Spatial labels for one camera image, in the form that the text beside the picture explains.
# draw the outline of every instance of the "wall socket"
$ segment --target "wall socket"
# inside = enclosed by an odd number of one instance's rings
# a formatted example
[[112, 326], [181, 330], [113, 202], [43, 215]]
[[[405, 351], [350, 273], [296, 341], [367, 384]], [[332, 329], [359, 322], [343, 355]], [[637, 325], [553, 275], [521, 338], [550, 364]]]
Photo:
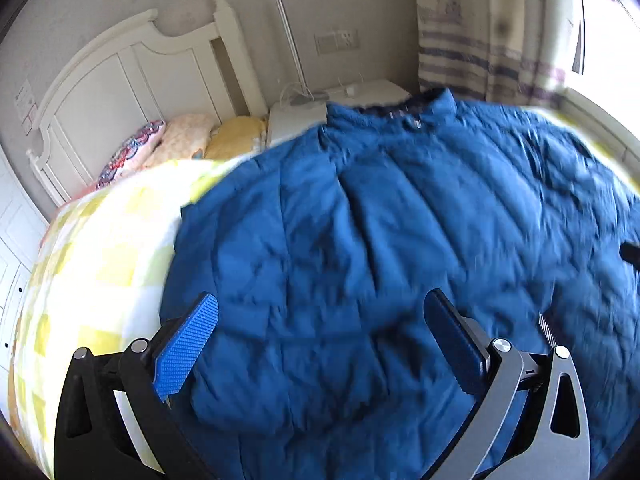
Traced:
[[360, 38], [355, 28], [334, 30], [322, 36], [316, 36], [316, 49], [319, 55], [356, 50], [358, 48], [360, 48]]

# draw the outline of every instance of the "blue gripper pad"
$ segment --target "blue gripper pad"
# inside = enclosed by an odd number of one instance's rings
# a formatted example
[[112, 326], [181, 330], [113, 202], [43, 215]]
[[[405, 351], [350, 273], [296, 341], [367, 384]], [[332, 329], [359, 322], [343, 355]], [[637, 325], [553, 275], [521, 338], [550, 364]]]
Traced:
[[206, 294], [156, 358], [154, 388], [162, 402], [180, 391], [217, 323], [218, 300]]
[[424, 320], [462, 391], [473, 396], [486, 393], [489, 354], [444, 293], [433, 289], [424, 298]]

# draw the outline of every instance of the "yellow checkered bedsheet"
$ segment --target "yellow checkered bedsheet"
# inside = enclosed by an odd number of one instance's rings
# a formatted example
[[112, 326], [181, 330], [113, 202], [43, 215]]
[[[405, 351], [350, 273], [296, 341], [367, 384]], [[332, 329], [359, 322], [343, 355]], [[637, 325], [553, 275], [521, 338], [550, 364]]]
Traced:
[[[159, 328], [180, 208], [236, 165], [169, 161], [67, 205], [52, 223], [16, 331], [12, 410], [18, 439], [50, 478], [56, 414], [73, 351], [119, 352], [135, 338], [151, 338]], [[130, 429], [123, 399], [118, 403]], [[132, 437], [143, 461], [157, 466], [140, 430]]]

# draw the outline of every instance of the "pink pillowcase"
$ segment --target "pink pillowcase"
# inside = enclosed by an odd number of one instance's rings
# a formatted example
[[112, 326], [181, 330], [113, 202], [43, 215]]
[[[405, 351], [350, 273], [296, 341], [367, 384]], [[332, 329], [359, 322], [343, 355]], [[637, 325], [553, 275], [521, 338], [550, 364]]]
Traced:
[[164, 121], [151, 121], [125, 140], [100, 172], [95, 189], [139, 170], [162, 139], [165, 128]]

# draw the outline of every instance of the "white wardrobe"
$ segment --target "white wardrobe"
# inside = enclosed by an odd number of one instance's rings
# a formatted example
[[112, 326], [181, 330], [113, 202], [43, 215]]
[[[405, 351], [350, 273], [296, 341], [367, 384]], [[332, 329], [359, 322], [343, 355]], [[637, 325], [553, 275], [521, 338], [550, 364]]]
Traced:
[[0, 410], [5, 418], [12, 337], [47, 225], [0, 148]]

